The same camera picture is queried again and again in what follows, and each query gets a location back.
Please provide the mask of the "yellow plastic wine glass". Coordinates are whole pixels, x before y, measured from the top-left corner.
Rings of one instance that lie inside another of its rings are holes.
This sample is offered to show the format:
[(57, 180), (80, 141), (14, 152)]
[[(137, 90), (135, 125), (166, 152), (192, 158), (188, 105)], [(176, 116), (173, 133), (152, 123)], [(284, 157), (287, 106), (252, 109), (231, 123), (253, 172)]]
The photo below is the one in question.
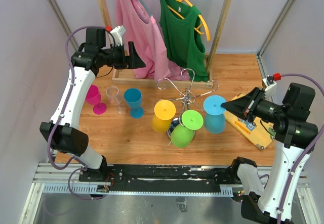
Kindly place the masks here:
[(175, 113), (176, 107), (173, 102), (169, 100), (158, 101), (154, 106), (154, 116), (151, 123), (152, 129), (155, 132), (167, 132)]

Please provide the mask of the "clear wine glass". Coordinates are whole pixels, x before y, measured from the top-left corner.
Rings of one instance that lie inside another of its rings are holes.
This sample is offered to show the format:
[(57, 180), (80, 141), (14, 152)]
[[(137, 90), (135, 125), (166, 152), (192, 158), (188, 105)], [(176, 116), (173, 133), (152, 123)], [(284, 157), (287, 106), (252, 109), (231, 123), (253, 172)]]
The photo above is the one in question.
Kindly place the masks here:
[(111, 105), (114, 106), (118, 114), (126, 113), (126, 106), (124, 103), (123, 96), (116, 86), (110, 86), (106, 90), (108, 101)]

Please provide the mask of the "magenta plastic wine glass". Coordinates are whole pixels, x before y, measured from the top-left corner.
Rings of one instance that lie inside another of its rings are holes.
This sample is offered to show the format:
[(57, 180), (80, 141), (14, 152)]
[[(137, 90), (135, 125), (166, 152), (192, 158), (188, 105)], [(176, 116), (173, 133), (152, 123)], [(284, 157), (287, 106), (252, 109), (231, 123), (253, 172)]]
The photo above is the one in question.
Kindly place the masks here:
[(101, 115), (107, 110), (106, 104), (101, 102), (101, 93), (96, 85), (90, 86), (85, 101), (93, 106), (93, 112), (97, 115)]

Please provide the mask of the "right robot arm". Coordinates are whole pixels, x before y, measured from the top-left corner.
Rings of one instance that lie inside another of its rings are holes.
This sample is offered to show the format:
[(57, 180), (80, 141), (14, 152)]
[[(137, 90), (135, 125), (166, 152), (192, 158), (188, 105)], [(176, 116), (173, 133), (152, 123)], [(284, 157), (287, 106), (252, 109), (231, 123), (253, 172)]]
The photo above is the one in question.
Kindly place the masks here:
[(237, 158), (229, 171), (230, 179), (242, 183), (243, 218), (256, 223), (291, 223), (292, 200), (299, 176), (314, 145), (323, 133), (307, 122), (315, 90), (291, 83), (282, 105), (266, 100), (266, 90), (256, 87), (247, 95), (222, 103), (222, 108), (242, 120), (256, 117), (271, 122), (275, 131), (275, 158), (266, 187), (258, 177), (254, 161)]

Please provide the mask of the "blue wine glass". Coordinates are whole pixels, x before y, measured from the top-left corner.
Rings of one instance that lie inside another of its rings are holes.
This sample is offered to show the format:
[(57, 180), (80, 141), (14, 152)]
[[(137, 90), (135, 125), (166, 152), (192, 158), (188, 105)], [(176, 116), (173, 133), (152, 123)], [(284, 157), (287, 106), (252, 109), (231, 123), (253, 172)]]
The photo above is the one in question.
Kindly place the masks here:
[(205, 115), (205, 128), (208, 132), (219, 134), (225, 129), (225, 109), (221, 107), (222, 103), (226, 100), (219, 95), (212, 95), (205, 99), (204, 110)]
[(130, 115), (133, 118), (141, 118), (144, 114), (144, 110), (141, 107), (141, 91), (137, 88), (129, 88), (124, 93), (124, 99), (128, 107), (130, 108)]

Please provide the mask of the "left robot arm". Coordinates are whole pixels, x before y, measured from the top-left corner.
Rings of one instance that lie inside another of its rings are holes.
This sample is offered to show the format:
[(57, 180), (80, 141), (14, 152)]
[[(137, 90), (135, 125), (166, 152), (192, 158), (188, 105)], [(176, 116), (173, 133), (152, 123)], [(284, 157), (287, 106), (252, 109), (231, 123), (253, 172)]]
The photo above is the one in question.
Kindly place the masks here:
[(55, 169), (60, 170), (60, 167), (54, 163), (52, 150), (69, 154), (72, 160), (83, 165), (83, 174), (101, 182), (108, 177), (106, 158), (89, 145), (88, 135), (78, 129), (86, 95), (103, 66), (138, 69), (145, 67), (145, 63), (138, 56), (132, 41), (125, 52), (122, 36), (126, 30), (123, 26), (111, 31), (97, 26), (85, 26), (83, 29), (86, 41), (72, 56), (67, 56), (69, 77), (57, 110), (50, 121), (41, 123), (39, 130), (47, 141), (48, 158)]

